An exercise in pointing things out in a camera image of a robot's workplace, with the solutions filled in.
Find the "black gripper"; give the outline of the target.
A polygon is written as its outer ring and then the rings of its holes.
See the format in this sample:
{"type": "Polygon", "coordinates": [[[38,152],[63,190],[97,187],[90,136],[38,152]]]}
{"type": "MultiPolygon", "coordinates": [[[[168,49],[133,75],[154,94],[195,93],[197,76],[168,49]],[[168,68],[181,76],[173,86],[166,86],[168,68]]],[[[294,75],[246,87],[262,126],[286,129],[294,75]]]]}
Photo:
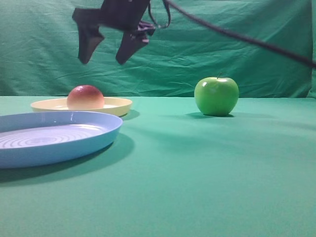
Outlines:
{"type": "Polygon", "coordinates": [[[155,32],[153,24],[142,20],[149,3],[148,0],[105,0],[100,8],[76,8],[72,18],[78,28],[81,63],[87,64],[105,39],[99,31],[101,26],[124,32],[116,54],[120,65],[145,47],[149,43],[146,33],[152,36],[155,32]]]}

